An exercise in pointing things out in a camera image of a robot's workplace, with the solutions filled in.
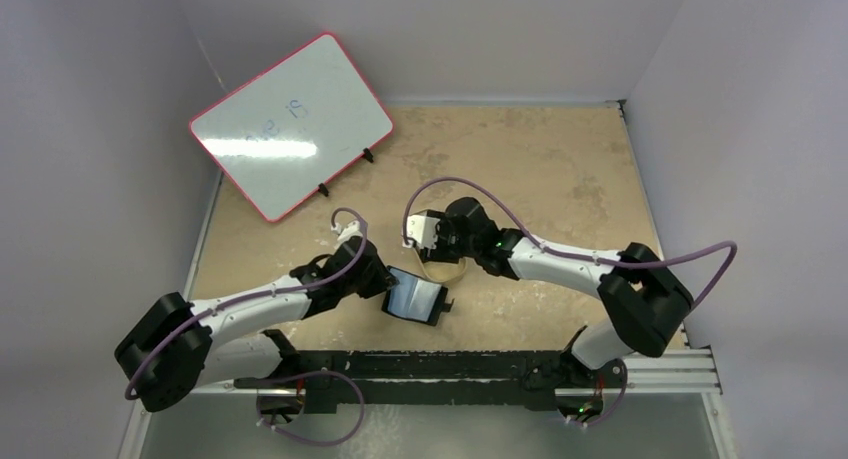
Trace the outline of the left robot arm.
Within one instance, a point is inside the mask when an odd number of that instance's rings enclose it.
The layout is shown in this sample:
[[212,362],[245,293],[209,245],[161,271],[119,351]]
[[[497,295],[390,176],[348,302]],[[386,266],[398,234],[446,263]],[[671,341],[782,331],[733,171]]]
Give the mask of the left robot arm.
[[397,284],[377,248],[353,236],[280,278],[222,298],[160,297],[118,344],[125,397],[165,410],[199,386],[256,378],[284,388],[297,378],[293,346],[277,327],[329,311],[352,295],[368,299]]

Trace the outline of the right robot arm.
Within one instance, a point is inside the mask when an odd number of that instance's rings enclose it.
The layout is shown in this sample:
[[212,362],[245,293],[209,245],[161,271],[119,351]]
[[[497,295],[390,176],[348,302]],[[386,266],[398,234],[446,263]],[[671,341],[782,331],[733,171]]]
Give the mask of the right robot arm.
[[606,319],[579,330],[561,360],[564,378],[576,386],[632,353],[661,356],[695,305],[688,289],[644,244],[616,251],[551,243],[519,228],[498,227],[473,197],[457,199],[443,211],[411,214],[405,226],[424,262],[470,259],[495,277],[545,282],[598,299]]

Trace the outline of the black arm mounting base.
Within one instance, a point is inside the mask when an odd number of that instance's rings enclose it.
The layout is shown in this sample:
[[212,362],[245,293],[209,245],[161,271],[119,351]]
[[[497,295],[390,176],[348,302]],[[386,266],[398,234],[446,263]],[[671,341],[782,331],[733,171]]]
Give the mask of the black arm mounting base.
[[520,406],[592,418],[603,395],[627,383],[623,361],[597,371],[569,360],[565,350],[297,351],[270,335],[282,359],[265,378],[238,379],[241,389],[292,389],[308,413],[341,404]]

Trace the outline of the black leather card holder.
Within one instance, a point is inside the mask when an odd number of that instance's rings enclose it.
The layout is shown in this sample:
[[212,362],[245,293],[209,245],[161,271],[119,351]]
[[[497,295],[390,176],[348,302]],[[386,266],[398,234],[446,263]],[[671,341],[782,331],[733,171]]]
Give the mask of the black leather card holder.
[[442,314],[451,311],[449,289],[408,271],[389,267],[396,281],[386,292],[381,310],[392,317],[435,327]]

